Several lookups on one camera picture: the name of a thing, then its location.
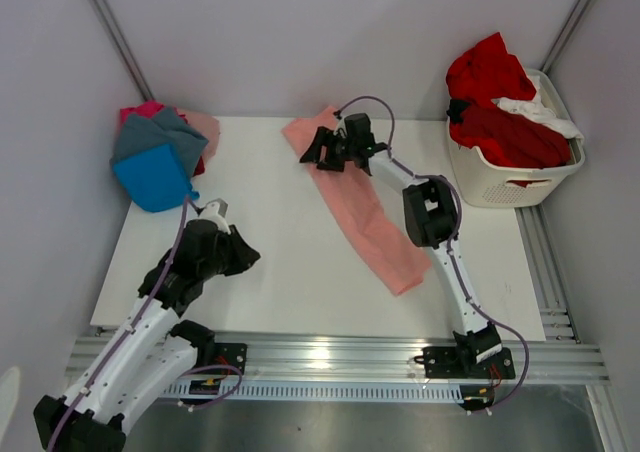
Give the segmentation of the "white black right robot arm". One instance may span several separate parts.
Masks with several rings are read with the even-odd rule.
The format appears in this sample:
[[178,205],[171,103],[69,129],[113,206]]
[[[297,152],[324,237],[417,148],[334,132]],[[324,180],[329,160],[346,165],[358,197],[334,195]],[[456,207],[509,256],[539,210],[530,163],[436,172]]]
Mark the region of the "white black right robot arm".
[[365,113],[344,116],[337,125],[320,126],[300,162],[331,174],[356,169],[383,181],[402,197],[406,233],[430,257],[443,290],[457,313],[453,331],[457,368],[478,376],[503,351],[495,321],[481,307],[470,284],[460,248],[460,197],[442,175],[417,175],[394,157],[389,144],[378,142]]

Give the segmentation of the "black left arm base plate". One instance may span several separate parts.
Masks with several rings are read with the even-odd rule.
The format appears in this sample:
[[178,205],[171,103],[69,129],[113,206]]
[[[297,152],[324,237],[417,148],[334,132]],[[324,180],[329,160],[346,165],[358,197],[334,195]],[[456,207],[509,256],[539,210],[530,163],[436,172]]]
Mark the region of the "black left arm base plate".
[[198,350],[194,368],[230,365],[236,367],[241,373],[245,371],[248,345],[240,342],[221,342],[205,345]]

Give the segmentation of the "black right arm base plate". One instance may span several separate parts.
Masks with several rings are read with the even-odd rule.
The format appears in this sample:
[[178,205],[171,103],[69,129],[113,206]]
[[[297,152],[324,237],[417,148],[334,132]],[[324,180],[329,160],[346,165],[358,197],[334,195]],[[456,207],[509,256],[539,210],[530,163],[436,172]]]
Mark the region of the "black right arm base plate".
[[454,346],[429,346],[422,349],[413,362],[424,368],[431,379],[515,379],[511,351],[503,348],[497,354],[475,363],[471,355]]

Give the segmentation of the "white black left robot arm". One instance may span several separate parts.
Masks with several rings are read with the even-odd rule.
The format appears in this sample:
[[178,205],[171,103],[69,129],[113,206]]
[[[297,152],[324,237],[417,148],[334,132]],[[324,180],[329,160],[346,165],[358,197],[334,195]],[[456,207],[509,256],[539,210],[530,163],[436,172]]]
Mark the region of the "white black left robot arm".
[[206,281],[241,274],[259,258],[222,219],[183,225],[94,362],[61,397],[45,395],[35,406],[43,449],[120,451],[133,425],[177,379],[242,377],[242,367],[223,357],[214,332],[183,316]]

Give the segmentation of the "salmon pink t shirt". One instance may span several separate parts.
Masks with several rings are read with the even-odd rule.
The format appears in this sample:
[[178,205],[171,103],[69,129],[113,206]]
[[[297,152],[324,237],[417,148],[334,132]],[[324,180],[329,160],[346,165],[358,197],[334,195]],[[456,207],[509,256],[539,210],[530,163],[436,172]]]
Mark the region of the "salmon pink t shirt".
[[343,235],[393,295],[423,283],[430,259],[388,219],[364,171],[351,163],[343,172],[306,169]]

